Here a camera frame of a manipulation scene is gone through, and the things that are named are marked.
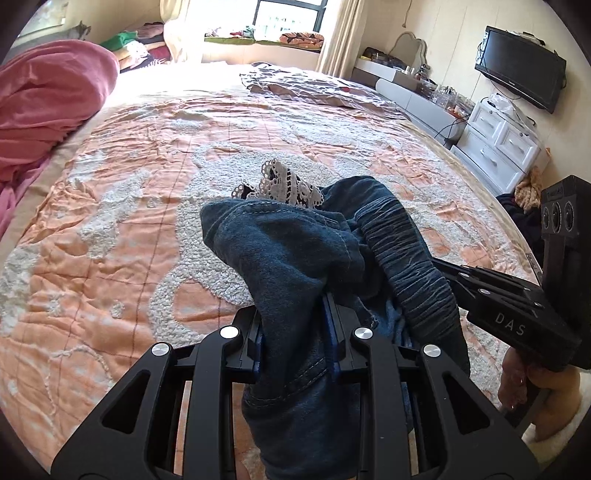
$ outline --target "wall-mounted tv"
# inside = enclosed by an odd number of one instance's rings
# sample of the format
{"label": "wall-mounted tv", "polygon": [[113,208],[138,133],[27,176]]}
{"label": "wall-mounted tv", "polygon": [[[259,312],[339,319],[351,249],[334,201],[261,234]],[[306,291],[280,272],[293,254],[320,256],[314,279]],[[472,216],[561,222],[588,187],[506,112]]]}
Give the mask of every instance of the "wall-mounted tv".
{"label": "wall-mounted tv", "polygon": [[566,60],[531,40],[487,27],[476,70],[538,108],[554,112],[566,84]]}

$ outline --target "electrical cable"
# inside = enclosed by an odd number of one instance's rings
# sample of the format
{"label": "electrical cable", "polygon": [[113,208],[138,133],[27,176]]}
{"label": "electrical cable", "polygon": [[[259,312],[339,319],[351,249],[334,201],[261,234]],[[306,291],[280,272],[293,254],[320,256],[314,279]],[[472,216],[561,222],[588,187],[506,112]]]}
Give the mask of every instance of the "electrical cable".
{"label": "electrical cable", "polygon": [[402,28],[406,28],[406,22],[408,20],[408,13],[410,12],[410,8],[413,5],[413,0],[410,0],[410,3],[408,4],[408,9],[407,9],[407,14],[404,16],[404,23],[402,24]]}
{"label": "electrical cable", "polygon": [[438,137],[439,135],[441,135],[441,132],[443,132],[443,131],[444,131],[446,128],[449,128],[449,129],[450,129],[450,133],[452,133],[452,131],[451,131],[451,127],[453,127],[454,125],[457,125],[458,123],[460,123],[460,124],[461,124],[461,123],[467,122],[469,118],[470,118],[470,115],[465,115],[465,116],[463,116],[462,118],[457,118],[456,120],[454,120],[454,122],[453,122],[453,123],[451,123],[451,124],[449,124],[449,125],[446,125],[445,127],[443,127],[443,128],[442,128],[442,129],[441,129],[439,132],[437,132],[437,134],[436,134],[436,135],[435,135],[435,137],[433,137],[433,138],[436,140],[436,139],[437,139],[437,137]]}

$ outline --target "denim jeans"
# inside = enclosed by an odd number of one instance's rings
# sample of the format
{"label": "denim jeans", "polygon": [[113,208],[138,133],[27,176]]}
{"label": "denim jeans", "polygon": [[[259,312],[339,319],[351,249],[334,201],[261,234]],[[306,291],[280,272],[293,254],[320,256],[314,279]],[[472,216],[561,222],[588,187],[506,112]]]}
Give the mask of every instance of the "denim jeans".
{"label": "denim jeans", "polygon": [[232,199],[201,212],[205,244],[242,276],[261,313],[264,369],[242,409],[270,480],[356,474],[359,388],[327,374],[313,314],[325,288],[394,343],[435,343],[470,368],[453,293],[401,203],[372,177],[322,192],[317,210]]}

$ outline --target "peach bedspread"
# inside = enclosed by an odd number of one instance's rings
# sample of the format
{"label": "peach bedspread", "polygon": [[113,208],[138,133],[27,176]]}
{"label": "peach bedspread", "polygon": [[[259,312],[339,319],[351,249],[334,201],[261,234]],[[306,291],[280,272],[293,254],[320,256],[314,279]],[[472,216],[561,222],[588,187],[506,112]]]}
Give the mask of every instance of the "peach bedspread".
{"label": "peach bedspread", "polygon": [[[124,106],[82,143],[0,275],[0,406],[46,468],[154,342],[197,342],[249,303],[203,245],[199,210],[255,183],[270,158],[318,185],[373,175],[435,256],[535,281],[509,217],[407,121],[246,92]],[[473,379],[494,401],[506,346],[464,327]],[[239,457],[262,478],[235,405]]]}

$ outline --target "pink blanket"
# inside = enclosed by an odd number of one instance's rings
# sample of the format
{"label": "pink blanket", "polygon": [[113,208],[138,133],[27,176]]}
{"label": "pink blanket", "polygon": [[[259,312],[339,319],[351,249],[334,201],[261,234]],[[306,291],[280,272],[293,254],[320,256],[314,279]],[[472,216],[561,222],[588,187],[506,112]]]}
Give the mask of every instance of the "pink blanket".
{"label": "pink blanket", "polygon": [[32,48],[0,68],[0,237],[51,149],[100,110],[118,73],[110,51],[80,40]]}

